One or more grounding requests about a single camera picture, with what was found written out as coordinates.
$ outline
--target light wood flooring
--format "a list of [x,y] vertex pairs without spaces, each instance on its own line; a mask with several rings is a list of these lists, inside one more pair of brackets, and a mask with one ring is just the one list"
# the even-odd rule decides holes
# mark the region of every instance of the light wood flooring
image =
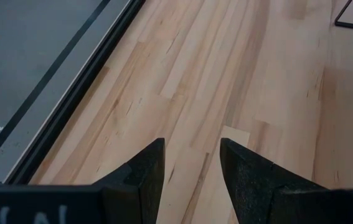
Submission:
[[164,137],[158,223],[236,223],[229,137],[353,187],[353,30],[332,24],[345,3],[147,0],[32,183],[90,184]]

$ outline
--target wooden floor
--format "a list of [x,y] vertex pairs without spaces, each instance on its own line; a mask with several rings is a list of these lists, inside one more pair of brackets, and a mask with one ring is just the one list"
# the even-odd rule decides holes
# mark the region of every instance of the wooden floor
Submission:
[[353,30],[332,25],[345,3],[147,0],[32,183],[92,183],[165,137],[158,223],[236,223],[229,137],[353,187]]

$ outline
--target wood grain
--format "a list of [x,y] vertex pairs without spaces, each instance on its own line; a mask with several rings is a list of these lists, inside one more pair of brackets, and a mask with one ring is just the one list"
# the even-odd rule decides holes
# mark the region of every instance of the wood grain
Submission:
[[90,184],[166,138],[158,223],[237,223],[219,139],[353,187],[345,0],[147,0],[32,179]]

